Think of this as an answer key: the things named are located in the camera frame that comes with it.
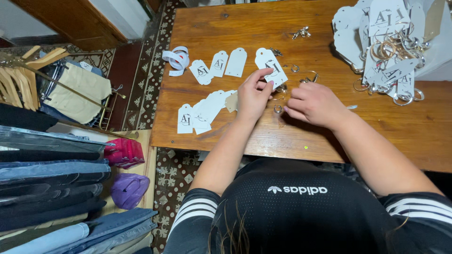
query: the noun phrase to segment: white wall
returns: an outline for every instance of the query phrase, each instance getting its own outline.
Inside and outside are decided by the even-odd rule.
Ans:
[[[0,30],[6,39],[57,34],[8,0],[0,0]]]
[[[127,39],[144,35],[149,17],[137,0],[89,0]]]

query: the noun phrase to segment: beige fabric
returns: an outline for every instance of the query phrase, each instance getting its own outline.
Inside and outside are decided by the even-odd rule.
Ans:
[[[135,252],[137,252],[138,250],[143,249],[144,247],[148,247],[151,245],[153,236],[147,236],[146,238],[144,238],[143,240],[139,241],[137,244],[135,244],[134,246],[126,249],[123,252],[120,252],[119,254],[133,254]]]
[[[67,217],[67,218],[62,218],[62,219],[58,219],[58,220],[54,220],[54,221],[48,221],[48,222],[44,222],[42,224],[39,224],[37,226],[29,226],[29,227],[25,227],[25,228],[21,228],[21,229],[14,229],[14,230],[9,230],[9,231],[3,231],[0,233],[1,237],[0,240],[24,233],[25,231],[29,230],[29,229],[38,229],[38,228],[46,228],[46,227],[50,227],[52,225],[59,225],[59,224],[64,224],[64,223],[69,223],[69,222],[73,222],[73,221],[79,221],[79,220],[84,220],[88,217],[88,213],[82,213],[79,215],[75,215],[75,216],[71,216],[71,217]]]
[[[66,63],[66,65],[69,69],[64,70],[59,80],[64,85],[97,103],[101,103],[102,99],[105,99],[111,94],[110,80],[73,64]],[[52,100],[45,100],[45,104],[56,108],[64,115],[82,124],[90,122],[101,109],[101,107],[94,105],[92,102],[72,93],[60,85],[55,86],[49,98]]]
[[[118,245],[118,246],[112,248],[111,250],[107,250],[107,251],[104,252],[103,254],[119,254],[119,253],[121,253],[121,252],[127,250],[128,248],[130,248],[130,247],[136,245],[137,243],[139,243],[141,240],[143,240],[143,239],[146,238],[147,236],[148,236],[148,234],[142,235],[142,236],[140,236],[140,237],[138,237],[138,238],[136,238],[136,239],[133,239],[133,240],[130,241],[130,242],[123,243],[123,244],[121,244],[121,245]]]

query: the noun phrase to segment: purple plastic bag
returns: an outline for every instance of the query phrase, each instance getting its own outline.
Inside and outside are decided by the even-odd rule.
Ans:
[[[113,202],[121,209],[133,209],[141,201],[149,182],[144,175],[119,173],[111,188]]]

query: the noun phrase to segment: forearm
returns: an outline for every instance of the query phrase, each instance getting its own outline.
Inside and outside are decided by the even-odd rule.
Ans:
[[[221,196],[234,180],[254,125],[236,118],[199,167],[190,189],[204,188]]]
[[[378,195],[441,191],[392,143],[350,112],[332,130],[368,186]]]

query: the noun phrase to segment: hand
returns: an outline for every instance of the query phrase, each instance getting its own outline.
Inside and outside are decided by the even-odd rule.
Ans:
[[[272,97],[273,81],[268,83],[259,81],[274,71],[273,68],[265,68],[253,72],[238,89],[238,113],[237,119],[255,124],[262,116],[267,101]]]
[[[313,82],[294,88],[284,111],[293,118],[330,130],[346,122],[351,114],[328,87]]]

